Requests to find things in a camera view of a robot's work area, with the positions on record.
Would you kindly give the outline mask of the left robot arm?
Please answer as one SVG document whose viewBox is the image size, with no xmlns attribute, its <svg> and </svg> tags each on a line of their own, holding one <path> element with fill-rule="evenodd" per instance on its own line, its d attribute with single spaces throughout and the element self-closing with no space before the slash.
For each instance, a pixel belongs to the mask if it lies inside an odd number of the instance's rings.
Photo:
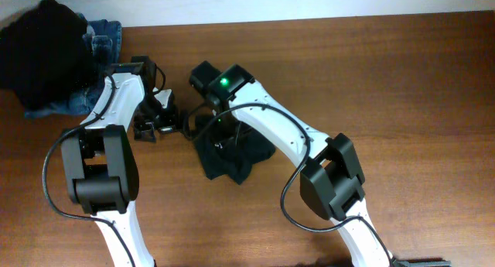
<svg viewBox="0 0 495 267">
<path fill-rule="evenodd" d="M 165 74 L 147 56 L 109 66 L 93 111 L 61 140 L 71 201 L 100 229 L 116 266 L 154 266 L 136 213 L 138 167 L 128 139 L 155 142 L 178 128 L 173 92 L 156 83 Z"/>
</svg>

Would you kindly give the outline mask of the black Nike t-shirt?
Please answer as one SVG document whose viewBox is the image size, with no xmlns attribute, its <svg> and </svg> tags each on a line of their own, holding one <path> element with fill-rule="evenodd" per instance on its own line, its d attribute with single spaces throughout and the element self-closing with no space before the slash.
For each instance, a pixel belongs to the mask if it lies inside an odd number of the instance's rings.
<svg viewBox="0 0 495 267">
<path fill-rule="evenodd" d="M 254 164 L 270 159 L 275 154 L 274 144 L 250 125 L 247 125 L 246 136 L 234 143 L 212 143 L 207 135 L 208 128 L 193 144 L 205 176 L 210 180 L 227 175 L 235 183 L 242 184 Z"/>
</svg>

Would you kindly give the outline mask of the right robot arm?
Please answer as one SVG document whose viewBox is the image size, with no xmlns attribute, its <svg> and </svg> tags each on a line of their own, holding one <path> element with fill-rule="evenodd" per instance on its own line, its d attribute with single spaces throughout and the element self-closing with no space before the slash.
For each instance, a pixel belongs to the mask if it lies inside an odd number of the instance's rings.
<svg viewBox="0 0 495 267">
<path fill-rule="evenodd" d="M 353 265 L 393 264 L 367 212 L 364 172 L 348 137 L 342 133 L 330 137 L 307 125 L 237 64 L 219 71 L 203 61 L 190 82 L 222 122 L 232 119 L 252 127 L 294 164 L 281 201 L 299 179 L 302 200 L 315 215 L 331 222 L 327 231 L 340 233 Z"/>
</svg>

